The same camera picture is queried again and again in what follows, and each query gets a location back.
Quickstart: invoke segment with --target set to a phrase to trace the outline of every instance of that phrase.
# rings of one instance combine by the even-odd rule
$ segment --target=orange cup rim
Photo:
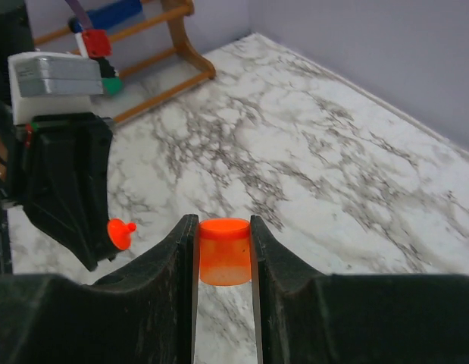
[[[250,236],[249,221],[242,218],[212,218],[199,224],[201,239],[235,240]]]

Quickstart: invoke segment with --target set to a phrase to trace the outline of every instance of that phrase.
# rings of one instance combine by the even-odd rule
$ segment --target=wooden frame
[[[142,3],[150,2],[151,0],[142,0]],[[132,27],[129,27],[125,30],[122,30],[119,33],[116,33],[109,37],[110,42],[118,42],[122,39],[125,39],[129,36],[137,34],[145,29],[154,27],[155,25],[166,22],[168,29],[170,31],[170,37],[172,38],[172,43],[174,46],[171,49],[167,49],[157,55],[153,55],[150,58],[147,58],[144,61],[139,62],[138,64],[128,67],[120,71],[120,78],[124,79],[125,77],[130,76],[140,70],[147,68],[148,66],[161,61],[172,55],[178,55],[183,60],[189,62],[192,66],[201,71],[200,74],[182,82],[181,84],[164,91],[160,95],[152,97],[141,104],[126,110],[122,114],[114,118],[117,124],[126,121],[127,119],[137,115],[140,112],[143,112],[163,101],[169,99],[175,94],[190,88],[198,83],[201,83],[207,79],[213,79],[216,75],[216,70],[214,65],[202,57],[193,47],[187,36],[186,29],[184,26],[183,18],[185,16],[192,15],[194,13],[194,4],[192,0],[160,0],[163,13],[157,17],[153,17],[148,20],[144,20],[142,23],[136,24]],[[56,32],[41,36],[35,39],[35,44],[40,45],[45,42],[50,42],[53,39],[57,39],[65,34],[70,33],[69,28],[64,28]],[[79,50],[76,49],[73,51],[75,54],[79,54]]]

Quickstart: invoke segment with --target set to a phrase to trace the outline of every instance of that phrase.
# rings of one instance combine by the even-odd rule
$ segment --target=wall
[[[113,0],[80,0],[81,5],[93,9]],[[250,33],[248,0],[194,0],[195,13],[186,18],[186,29],[192,44],[207,52]],[[50,33],[67,25],[73,14],[64,0],[27,0],[30,25],[35,37]],[[146,17],[160,14],[159,1],[144,7]],[[121,69],[171,47],[166,24],[151,28],[138,35],[113,44],[112,64]],[[76,47],[72,35],[65,36],[41,50],[67,52]]]
[[[252,0],[254,31],[469,149],[469,0]]]

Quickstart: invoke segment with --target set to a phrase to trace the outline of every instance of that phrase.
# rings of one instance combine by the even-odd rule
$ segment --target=gray marble vein
[[[16,271],[89,283],[145,252],[186,213],[254,213],[326,273],[469,275],[467,156],[263,36],[207,57],[215,81],[115,134],[110,215],[138,223],[132,249],[88,273],[15,209]],[[151,77],[131,87],[148,95],[159,84]],[[98,112],[120,112],[110,104]],[[250,289],[201,284],[198,364],[256,362]]]

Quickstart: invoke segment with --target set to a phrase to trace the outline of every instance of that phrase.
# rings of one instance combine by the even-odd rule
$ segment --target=green object
[[[123,89],[123,82],[118,77],[103,78],[103,88],[109,96],[114,96]]]

